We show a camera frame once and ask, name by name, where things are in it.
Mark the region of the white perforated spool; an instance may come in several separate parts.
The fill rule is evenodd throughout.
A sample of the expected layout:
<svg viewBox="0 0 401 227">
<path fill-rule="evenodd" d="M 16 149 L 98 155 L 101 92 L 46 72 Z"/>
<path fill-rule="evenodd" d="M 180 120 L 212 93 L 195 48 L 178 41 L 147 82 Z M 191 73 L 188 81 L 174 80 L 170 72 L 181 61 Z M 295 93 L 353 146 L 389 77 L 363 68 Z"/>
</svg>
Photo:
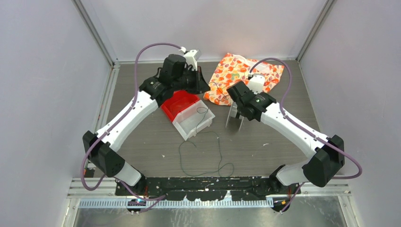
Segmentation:
<svg viewBox="0 0 401 227">
<path fill-rule="evenodd" d="M 232 103 L 226 120 L 226 128 L 231 131 L 240 131 L 244 117 L 240 114 L 237 104 Z"/>
</svg>

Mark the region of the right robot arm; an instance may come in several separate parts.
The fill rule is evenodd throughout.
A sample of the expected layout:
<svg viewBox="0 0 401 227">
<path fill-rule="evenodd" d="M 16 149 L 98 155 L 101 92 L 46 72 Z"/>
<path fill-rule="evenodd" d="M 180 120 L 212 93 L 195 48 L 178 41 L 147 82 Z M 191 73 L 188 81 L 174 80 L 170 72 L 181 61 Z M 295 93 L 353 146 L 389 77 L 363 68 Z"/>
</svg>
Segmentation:
<svg viewBox="0 0 401 227">
<path fill-rule="evenodd" d="M 293 165 L 281 165 L 270 174 L 270 189 L 282 194 L 289 185 L 310 182 L 324 187 L 344 166 L 345 157 L 337 149 L 344 149 L 338 135 L 327 135 L 310 128 L 287 111 L 280 109 L 275 98 L 265 92 L 255 94 L 240 81 L 227 89 L 238 112 L 248 120 L 268 125 L 295 144 L 307 160 Z"/>
</svg>

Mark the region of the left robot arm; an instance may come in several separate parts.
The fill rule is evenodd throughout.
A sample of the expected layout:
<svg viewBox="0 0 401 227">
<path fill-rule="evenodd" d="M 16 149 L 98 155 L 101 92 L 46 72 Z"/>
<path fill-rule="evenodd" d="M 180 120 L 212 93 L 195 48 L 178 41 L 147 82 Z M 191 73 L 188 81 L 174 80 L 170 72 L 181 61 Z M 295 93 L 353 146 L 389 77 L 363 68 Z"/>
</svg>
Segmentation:
<svg viewBox="0 0 401 227">
<path fill-rule="evenodd" d="M 145 190 L 145 176 L 117 152 L 133 130 L 177 91 L 203 94 L 210 90 L 197 60 L 199 53 L 170 54 L 156 75 L 144 80 L 134 98 L 103 128 L 83 135 L 85 160 L 92 162 L 106 176 L 127 186 L 134 196 Z"/>
</svg>

